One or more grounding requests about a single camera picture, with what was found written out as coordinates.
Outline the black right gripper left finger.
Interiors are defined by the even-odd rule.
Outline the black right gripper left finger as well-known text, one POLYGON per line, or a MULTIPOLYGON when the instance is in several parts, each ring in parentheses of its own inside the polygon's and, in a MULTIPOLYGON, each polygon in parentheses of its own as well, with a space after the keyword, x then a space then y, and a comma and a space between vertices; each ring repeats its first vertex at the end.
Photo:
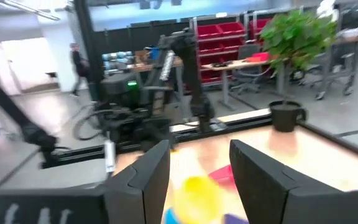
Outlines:
POLYGON ((0 224, 160 224, 169 176, 163 140, 95 188, 0 190, 0 224))

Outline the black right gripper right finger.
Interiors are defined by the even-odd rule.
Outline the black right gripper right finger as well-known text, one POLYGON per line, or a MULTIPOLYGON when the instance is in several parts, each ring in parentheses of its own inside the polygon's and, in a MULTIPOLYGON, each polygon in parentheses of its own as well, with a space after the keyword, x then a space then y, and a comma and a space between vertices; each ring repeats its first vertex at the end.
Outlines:
POLYGON ((230 162, 250 224, 358 224, 358 190, 331 187, 236 139, 230 162))

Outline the purple measuring cup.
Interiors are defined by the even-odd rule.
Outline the purple measuring cup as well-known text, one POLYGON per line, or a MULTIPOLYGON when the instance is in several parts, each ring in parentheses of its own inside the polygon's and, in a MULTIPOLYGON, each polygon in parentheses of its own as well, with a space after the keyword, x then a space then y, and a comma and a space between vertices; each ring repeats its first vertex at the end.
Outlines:
POLYGON ((236 215, 227 213, 224 215, 224 224, 249 224, 249 222, 236 215))

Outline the turquoise measuring cup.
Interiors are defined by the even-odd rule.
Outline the turquoise measuring cup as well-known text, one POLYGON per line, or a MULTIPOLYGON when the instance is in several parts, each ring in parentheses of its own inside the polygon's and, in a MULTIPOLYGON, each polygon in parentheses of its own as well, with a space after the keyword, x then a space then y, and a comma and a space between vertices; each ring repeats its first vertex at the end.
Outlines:
POLYGON ((176 217, 173 208, 169 208, 165 211, 163 224, 181 224, 179 219, 176 217))

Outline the red measuring cup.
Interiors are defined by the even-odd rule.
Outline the red measuring cup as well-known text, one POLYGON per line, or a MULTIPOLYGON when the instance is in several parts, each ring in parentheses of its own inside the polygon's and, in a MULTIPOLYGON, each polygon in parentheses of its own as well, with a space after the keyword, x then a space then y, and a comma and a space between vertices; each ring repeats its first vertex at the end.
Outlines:
POLYGON ((224 189, 236 189, 231 165, 219 168, 209 173, 208 176, 224 189))

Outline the yellow measuring cup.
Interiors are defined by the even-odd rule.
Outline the yellow measuring cup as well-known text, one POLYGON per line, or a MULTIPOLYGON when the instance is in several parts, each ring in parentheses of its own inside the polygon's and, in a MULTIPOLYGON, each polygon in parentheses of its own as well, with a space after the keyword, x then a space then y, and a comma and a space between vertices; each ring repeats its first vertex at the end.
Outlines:
POLYGON ((223 214, 220 187, 206 176, 187 178, 174 193, 173 212, 181 224, 217 224, 223 214))

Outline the grey office chair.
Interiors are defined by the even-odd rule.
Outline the grey office chair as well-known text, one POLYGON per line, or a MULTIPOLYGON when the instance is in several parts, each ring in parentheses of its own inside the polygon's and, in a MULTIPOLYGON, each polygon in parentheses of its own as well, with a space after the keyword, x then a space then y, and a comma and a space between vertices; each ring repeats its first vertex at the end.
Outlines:
MULTIPOLYGON (((258 44, 246 44, 239 47, 237 59, 241 60, 241 62, 250 63, 247 59, 259 52, 260 46, 258 44)), ((256 65, 234 70, 230 90, 235 91, 237 95, 241 95, 245 91, 258 93, 260 91, 258 80, 261 71, 261 66, 256 65)))

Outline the person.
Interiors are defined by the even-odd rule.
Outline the person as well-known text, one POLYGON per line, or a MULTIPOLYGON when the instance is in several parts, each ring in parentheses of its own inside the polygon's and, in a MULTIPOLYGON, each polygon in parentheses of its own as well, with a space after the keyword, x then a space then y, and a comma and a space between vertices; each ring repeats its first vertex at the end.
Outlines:
POLYGON ((71 94, 73 96, 78 96, 78 89, 81 85, 81 80, 83 78, 86 79, 86 82, 89 83, 89 73, 88 73, 88 66, 83 59, 83 57, 80 54, 79 45, 76 43, 70 44, 70 50, 71 50, 71 61, 73 64, 73 68, 76 73, 76 82, 73 86, 73 90, 71 94))

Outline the wooden desk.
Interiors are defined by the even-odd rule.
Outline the wooden desk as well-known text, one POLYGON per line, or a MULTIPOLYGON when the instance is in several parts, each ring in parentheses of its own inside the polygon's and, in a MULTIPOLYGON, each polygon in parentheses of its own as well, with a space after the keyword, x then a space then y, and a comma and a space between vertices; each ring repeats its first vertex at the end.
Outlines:
MULTIPOLYGON (((228 82, 228 71, 237 70, 241 68, 248 68, 248 67, 256 67, 262 65, 268 65, 270 61, 261 61, 261 62, 245 62, 243 60, 233 60, 228 66, 225 67, 213 67, 212 64, 202 65, 201 68, 205 70, 213 70, 216 72, 221 72, 221 80, 222 80, 222 91, 223 91, 223 98, 220 99, 218 102, 228 108, 231 111, 234 111, 235 108, 229 104, 229 82, 228 82)), ((285 97, 285 72, 283 68, 277 68, 276 71, 278 72, 277 77, 277 87, 276 90, 272 93, 278 96, 285 97)))

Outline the green plant in black pot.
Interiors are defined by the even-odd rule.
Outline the green plant in black pot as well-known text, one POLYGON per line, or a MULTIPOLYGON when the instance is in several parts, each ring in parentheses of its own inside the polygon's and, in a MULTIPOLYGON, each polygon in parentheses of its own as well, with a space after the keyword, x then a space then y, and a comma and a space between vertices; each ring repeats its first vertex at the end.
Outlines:
POLYGON ((270 66, 277 71, 277 82, 282 85, 282 100, 268 105, 277 131, 290 133, 298 118, 307 118, 305 109, 288 94, 290 75, 306 68, 331 45, 335 35, 336 21, 332 15, 318 16, 298 9, 276 15, 262 29, 264 50, 269 53, 270 66))

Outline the red storage bin rack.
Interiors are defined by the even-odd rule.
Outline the red storage bin rack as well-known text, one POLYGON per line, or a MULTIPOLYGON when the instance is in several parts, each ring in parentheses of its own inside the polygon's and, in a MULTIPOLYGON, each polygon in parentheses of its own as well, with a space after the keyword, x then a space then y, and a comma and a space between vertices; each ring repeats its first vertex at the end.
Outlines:
POLYGON ((245 12, 235 17, 235 21, 224 19, 208 19, 194 17, 190 21, 198 43, 197 60, 202 83, 214 84, 222 82, 221 72, 202 69, 202 65, 212 64, 213 67, 228 66, 238 60, 239 47, 246 44, 258 44, 260 52, 250 57, 251 62, 267 61, 267 54, 261 52, 262 29, 271 21, 265 15, 254 11, 245 12))

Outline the white humanoid robot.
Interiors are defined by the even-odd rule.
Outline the white humanoid robot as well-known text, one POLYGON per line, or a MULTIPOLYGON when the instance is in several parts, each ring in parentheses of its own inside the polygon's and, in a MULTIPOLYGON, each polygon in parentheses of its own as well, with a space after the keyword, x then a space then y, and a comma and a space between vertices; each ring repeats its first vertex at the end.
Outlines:
POLYGON ((331 17, 335 14, 335 0, 322 0, 316 10, 318 17, 331 17))

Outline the black aluminium table frame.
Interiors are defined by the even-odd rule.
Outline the black aluminium table frame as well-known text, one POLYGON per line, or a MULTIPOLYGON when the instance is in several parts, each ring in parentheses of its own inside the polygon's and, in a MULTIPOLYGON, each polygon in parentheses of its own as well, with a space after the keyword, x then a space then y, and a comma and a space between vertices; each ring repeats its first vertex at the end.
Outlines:
MULTIPOLYGON (((33 123, 26 114, 20 110, 20 108, 10 99, 6 92, 0 87, 0 107, 17 123, 20 127, 24 141, 37 145, 40 152, 43 154, 44 163, 42 167, 44 169, 62 166, 65 164, 71 164, 75 162, 81 162, 91 159, 97 159, 104 154, 103 148, 88 147, 82 149, 70 149, 67 147, 61 147, 62 152, 54 152, 58 149, 56 146, 57 139, 55 136, 45 132, 41 127, 33 123)), ((230 128, 224 131, 210 132, 210 133, 194 133, 189 131, 179 131, 177 133, 170 133, 168 131, 168 120, 165 118, 145 118, 140 119, 136 117, 127 122, 128 125, 134 124, 138 128, 137 131, 131 131, 139 140, 129 141, 128 144, 121 143, 119 146, 124 149, 141 149, 148 151, 145 144, 149 143, 153 146, 163 140, 170 141, 170 145, 174 145, 177 142, 187 142, 197 140, 201 138, 211 137, 215 135, 230 133, 234 130, 234 127, 249 128, 253 124, 275 124, 277 118, 273 115, 257 116, 254 118, 244 118, 230 122, 230 128)))

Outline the black vertical post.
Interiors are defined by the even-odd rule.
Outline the black vertical post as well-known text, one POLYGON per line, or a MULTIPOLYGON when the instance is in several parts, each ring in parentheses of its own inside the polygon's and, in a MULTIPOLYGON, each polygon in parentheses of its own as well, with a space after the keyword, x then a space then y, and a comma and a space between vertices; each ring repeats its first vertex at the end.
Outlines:
POLYGON ((77 14, 78 22, 80 25, 81 37, 86 50, 86 56, 89 64, 89 77, 92 83, 92 99, 93 101, 100 101, 99 93, 99 77, 97 60, 95 59, 95 52, 92 43, 93 29, 90 20, 90 13, 86 0, 74 0, 74 7, 77 14))

